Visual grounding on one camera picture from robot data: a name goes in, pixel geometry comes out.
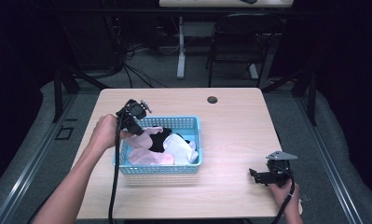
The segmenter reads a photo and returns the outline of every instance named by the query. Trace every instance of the blue basket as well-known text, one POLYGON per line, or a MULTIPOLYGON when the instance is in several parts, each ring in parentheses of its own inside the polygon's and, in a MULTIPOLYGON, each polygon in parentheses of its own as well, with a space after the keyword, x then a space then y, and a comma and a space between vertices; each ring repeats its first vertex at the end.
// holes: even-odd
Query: blue basket
POLYGON ((192 164, 187 165, 132 165, 128 155, 132 148, 124 140, 119 154, 119 170, 124 175, 159 175, 159 174, 195 174, 202 163, 202 139, 200 134, 200 119, 196 116, 145 117, 137 120, 142 127, 160 126, 169 128, 173 133, 181 134, 186 140, 196 144, 199 156, 192 164))

